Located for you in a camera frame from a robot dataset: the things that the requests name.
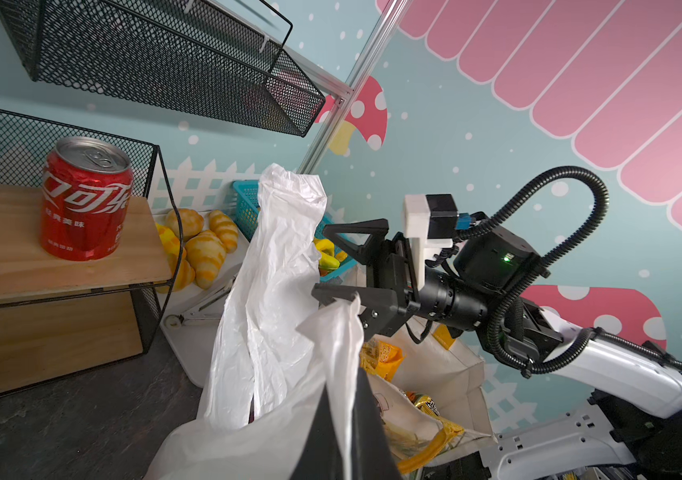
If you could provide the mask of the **canvas tote bag yellow handles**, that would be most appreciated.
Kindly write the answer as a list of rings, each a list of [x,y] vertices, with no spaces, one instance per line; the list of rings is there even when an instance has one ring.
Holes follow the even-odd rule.
[[[497,438],[482,391],[485,362],[445,326],[433,328],[425,340],[414,343],[408,331],[418,332],[424,326],[422,319],[413,318],[393,336],[372,339],[395,345],[405,354],[392,381],[396,386],[432,397],[441,416],[467,430],[454,448],[425,466],[436,467],[494,446]]]

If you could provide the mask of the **yellow snack bag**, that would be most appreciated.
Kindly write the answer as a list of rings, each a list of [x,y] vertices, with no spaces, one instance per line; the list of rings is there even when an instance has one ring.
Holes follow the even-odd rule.
[[[400,473],[409,475],[454,448],[467,430],[441,416],[432,397],[392,382],[404,360],[399,347],[375,339],[360,351],[389,449]]]

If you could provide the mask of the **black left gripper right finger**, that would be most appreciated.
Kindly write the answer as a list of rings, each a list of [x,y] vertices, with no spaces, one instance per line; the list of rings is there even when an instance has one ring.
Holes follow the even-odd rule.
[[[358,369],[354,403],[354,478],[401,479],[388,446],[378,402],[362,368]]]

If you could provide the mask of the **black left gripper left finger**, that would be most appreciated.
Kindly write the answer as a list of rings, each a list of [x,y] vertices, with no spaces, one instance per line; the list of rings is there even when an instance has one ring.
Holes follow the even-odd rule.
[[[333,425],[330,400],[324,388],[301,457],[291,480],[341,478],[341,454]]]

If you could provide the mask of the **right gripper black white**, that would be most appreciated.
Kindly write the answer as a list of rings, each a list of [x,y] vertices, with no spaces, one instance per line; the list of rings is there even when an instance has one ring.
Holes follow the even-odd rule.
[[[490,297],[459,278],[426,267],[425,283],[419,286],[410,242],[401,233],[385,240],[388,232],[386,219],[326,225],[326,239],[367,265],[367,287],[317,283],[312,297],[322,305],[359,300],[368,336],[392,336],[413,317],[458,334],[474,331],[489,319]]]

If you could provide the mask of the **white plastic grocery bag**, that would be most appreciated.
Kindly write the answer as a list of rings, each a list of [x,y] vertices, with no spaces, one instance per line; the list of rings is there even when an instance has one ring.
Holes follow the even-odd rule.
[[[341,454],[352,475],[352,419],[360,301],[321,306],[311,255],[251,240],[225,303],[197,417],[155,455],[151,479],[288,479],[326,388]]]

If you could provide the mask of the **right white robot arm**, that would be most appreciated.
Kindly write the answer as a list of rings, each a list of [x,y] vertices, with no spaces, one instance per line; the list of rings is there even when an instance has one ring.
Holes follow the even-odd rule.
[[[322,303],[359,297],[367,335],[392,336],[413,317],[452,336],[475,332],[483,349],[523,376],[560,374],[589,384],[584,408],[510,433],[442,470],[447,478],[540,479],[579,467],[627,467],[682,479],[682,362],[652,342],[576,326],[523,298],[546,259],[481,213],[451,237],[463,264],[422,254],[384,219],[325,227],[324,236],[367,270],[363,287],[319,284]]]

